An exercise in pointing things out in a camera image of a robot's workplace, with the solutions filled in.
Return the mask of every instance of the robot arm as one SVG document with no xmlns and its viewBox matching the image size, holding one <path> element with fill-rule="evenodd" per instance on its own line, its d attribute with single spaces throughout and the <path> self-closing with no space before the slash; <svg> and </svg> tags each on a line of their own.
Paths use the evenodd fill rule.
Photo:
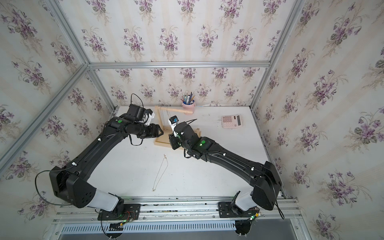
<svg viewBox="0 0 384 240">
<path fill-rule="evenodd" d="M 124 201 L 118 196 L 96 189 L 87 180 L 116 144 L 127 136 L 132 143 L 130 134 L 142 140 L 161 136 L 163 131 L 159 125 L 148 122 L 152 118 L 150 109 L 131 104 L 127 113 L 110 119 L 102 133 L 79 156 L 63 168 L 52 169 L 50 180 L 54 195 L 78 208 L 88 206 L 120 215 Z"/>
<path fill-rule="evenodd" d="M 207 137 L 198 137 L 186 122 L 178 123 L 177 117 L 171 117 L 169 123 L 172 134 L 169 141 L 173 149 L 184 148 L 184 153 L 196 159 L 212 162 L 233 172 L 253 187 L 250 199 L 236 199 L 236 206 L 246 211 L 256 204 L 266 210 L 273 210 L 282 183 L 273 164 L 261 164 L 240 157 L 220 146 Z"/>
</svg>

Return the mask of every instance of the vent grille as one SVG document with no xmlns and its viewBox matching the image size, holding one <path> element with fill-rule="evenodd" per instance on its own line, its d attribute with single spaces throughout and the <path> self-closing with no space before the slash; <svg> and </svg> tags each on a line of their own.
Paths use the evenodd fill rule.
<svg viewBox="0 0 384 240">
<path fill-rule="evenodd" d="M 103 223 L 105 232 L 109 231 L 110 223 Z M 119 233 L 134 232 L 193 232 L 193 231 L 226 231 L 235 230 L 235 221 L 215 220 L 215 221 L 189 221 L 189 222 L 138 222 L 127 223 Z M 103 233 L 100 222 L 98 223 L 78 223 L 64 224 L 61 234 L 86 234 Z"/>
</svg>

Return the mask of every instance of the pink cup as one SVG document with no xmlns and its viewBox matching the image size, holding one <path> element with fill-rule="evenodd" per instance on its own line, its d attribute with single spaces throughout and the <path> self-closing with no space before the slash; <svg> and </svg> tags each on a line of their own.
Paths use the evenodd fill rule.
<svg viewBox="0 0 384 240">
<path fill-rule="evenodd" d="M 187 105 L 187 104 L 184 104 L 184 103 L 181 103 L 181 106 L 183 106 L 183 108 L 185 110 L 189 110 L 189 111 L 192 111 L 192 113 L 195 112 L 195 101 L 192 101 L 193 103 L 190 104 L 190 105 Z"/>
</svg>

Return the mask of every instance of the calculator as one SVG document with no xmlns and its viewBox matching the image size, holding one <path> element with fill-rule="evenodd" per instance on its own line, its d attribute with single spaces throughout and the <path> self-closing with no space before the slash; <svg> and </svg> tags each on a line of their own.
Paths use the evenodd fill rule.
<svg viewBox="0 0 384 240">
<path fill-rule="evenodd" d="M 222 116 L 221 123 L 223 128 L 237 128 L 242 125 L 240 115 Z"/>
</svg>

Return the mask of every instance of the white tabletop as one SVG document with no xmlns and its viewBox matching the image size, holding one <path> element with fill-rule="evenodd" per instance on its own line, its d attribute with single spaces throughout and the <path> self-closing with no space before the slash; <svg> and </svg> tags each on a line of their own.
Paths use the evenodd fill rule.
<svg viewBox="0 0 384 240">
<path fill-rule="evenodd" d="M 120 107 L 117 116 L 127 110 L 127 106 Z M 196 107 L 191 116 L 175 112 L 169 114 L 177 115 L 180 122 L 197 118 L 191 126 L 193 129 L 200 128 L 202 136 L 213 139 L 222 147 L 246 159 L 263 164 L 267 161 L 249 107 Z M 222 127 L 221 116 L 238 114 L 241 115 L 242 127 Z M 164 118 L 169 119 L 166 111 Z M 158 123 L 157 117 L 151 123 Z M 133 136 L 132 141 L 134 144 L 140 143 L 136 136 Z M 166 161 L 161 167 L 164 155 L 168 160 L 167 168 Z M 158 181 L 156 175 L 159 169 L 157 179 L 164 174 Z M 159 183 L 156 190 L 152 191 L 155 180 Z M 128 137 L 105 156 L 88 182 L 100 190 L 118 196 L 140 197 L 233 196 L 239 190 L 252 189 L 239 176 L 221 166 L 201 159 L 186 159 L 182 150 L 156 146 L 154 139 L 144 139 L 142 145 L 132 146 Z"/>
</svg>

